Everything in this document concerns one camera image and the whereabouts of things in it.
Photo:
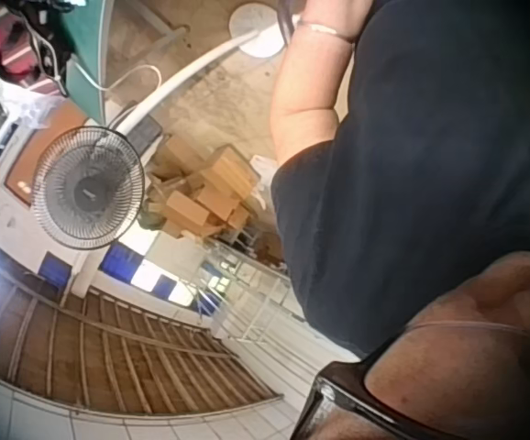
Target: green board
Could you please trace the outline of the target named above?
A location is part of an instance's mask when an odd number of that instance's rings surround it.
[[[105,85],[108,30],[114,0],[86,0],[61,14],[61,27],[80,65],[101,85]],[[66,75],[70,98],[94,121],[105,125],[104,92],[93,87],[70,61]]]

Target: black eyeglass frame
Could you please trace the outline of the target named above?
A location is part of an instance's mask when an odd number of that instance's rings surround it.
[[[411,330],[432,325],[489,327],[493,330],[510,331],[530,338],[526,332],[502,324],[433,323],[405,327],[361,362],[332,362],[324,367],[315,377],[304,410],[293,430],[291,440],[302,438],[312,416],[324,399],[330,400],[339,408],[355,413],[376,424],[387,433],[403,440],[467,440],[464,437],[437,431],[395,411],[373,396],[365,386],[364,379],[367,377],[367,373],[395,341]]]

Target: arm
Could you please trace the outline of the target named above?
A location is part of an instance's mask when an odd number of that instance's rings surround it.
[[[335,29],[351,39],[359,34],[372,0],[308,0],[303,20]],[[271,133],[280,164],[300,151],[334,138],[338,88],[352,44],[336,36],[298,27],[275,85]]]

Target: eyeglasses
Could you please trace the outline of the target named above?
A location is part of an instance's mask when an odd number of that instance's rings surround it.
[[[522,438],[530,426],[530,335],[490,323],[407,327],[362,362],[325,367],[292,440],[342,438],[321,433],[344,411],[378,433],[369,438]]]

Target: fan grille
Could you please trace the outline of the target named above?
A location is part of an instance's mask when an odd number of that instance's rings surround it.
[[[69,248],[101,248],[137,218],[144,174],[125,137],[89,126],[59,136],[43,153],[33,182],[41,226]]]

